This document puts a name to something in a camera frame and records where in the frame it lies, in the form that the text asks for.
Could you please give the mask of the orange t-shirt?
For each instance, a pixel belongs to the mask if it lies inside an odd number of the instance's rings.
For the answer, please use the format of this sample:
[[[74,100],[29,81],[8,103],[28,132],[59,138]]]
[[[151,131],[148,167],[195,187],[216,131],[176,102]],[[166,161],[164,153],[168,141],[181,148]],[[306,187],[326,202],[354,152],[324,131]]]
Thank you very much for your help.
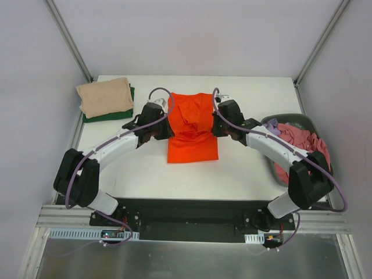
[[[212,95],[172,93],[168,116],[174,136],[168,140],[168,163],[195,163],[219,159],[218,140],[212,133]]]

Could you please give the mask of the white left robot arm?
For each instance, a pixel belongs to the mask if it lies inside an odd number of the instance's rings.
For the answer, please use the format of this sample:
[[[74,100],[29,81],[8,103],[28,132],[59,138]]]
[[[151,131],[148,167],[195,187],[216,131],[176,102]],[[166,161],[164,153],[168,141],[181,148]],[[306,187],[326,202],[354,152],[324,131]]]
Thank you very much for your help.
[[[148,102],[134,120],[107,141],[86,151],[74,148],[65,152],[53,188],[65,197],[67,208],[80,206],[103,213],[110,226],[117,226],[123,219],[118,209],[119,201],[99,188],[100,172],[119,157],[132,152],[151,138],[165,140],[173,136],[164,99]]]

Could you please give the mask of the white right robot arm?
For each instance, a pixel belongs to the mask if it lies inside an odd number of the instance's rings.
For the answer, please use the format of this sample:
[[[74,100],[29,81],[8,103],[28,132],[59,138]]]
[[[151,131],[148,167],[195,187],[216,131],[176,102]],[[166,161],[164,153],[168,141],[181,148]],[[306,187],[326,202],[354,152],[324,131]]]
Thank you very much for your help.
[[[259,151],[288,174],[288,188],[262,210],[262,224],[275,229],[282,217],[308,209],[334,188],[334,179],[325,156],[297,148],[273,134],[255,119],[245,120],[235,100],[214,104],[213,134],[230,136],[242,145]]]

